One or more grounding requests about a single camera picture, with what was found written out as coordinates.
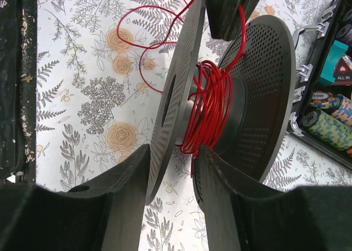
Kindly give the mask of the grey cable spool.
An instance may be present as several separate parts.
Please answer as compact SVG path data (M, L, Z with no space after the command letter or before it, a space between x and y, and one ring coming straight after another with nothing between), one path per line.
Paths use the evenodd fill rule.
M212 81L196 65L204 20L205 0L194 0L174 49L155 119L147 204L157 194L173 149L190 136L187 128L200 125L195 110L205 112L201 100ZM240 36L232 40L219 68L226 68L239 50L243 56L225 83L223 119L206 129L221 130L212 149L223 160L262 181L277 155L293 105L294 45L286 24L276 16L264 15L247 24L245 43Z

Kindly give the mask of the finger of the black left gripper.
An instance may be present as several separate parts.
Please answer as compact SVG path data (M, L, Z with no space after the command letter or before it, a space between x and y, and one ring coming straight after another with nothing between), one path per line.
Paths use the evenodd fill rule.
M233 14L237 0L205 0L211 37L219 40L233 40Z
M243 7L245 20L248 20L260 0L235 0L235 12L233 22L233 38L236 38L241 30L239 6Z

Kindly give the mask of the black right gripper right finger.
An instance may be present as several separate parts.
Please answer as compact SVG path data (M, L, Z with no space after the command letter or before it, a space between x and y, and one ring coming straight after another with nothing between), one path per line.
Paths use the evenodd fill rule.
M351 250L351 188L267 187L201 146L194 164L209 250Z

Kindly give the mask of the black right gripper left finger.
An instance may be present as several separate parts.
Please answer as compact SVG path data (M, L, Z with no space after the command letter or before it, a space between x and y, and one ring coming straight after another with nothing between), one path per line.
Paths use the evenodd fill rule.
M67 192L1 185L1 250L137 250L150 147Z

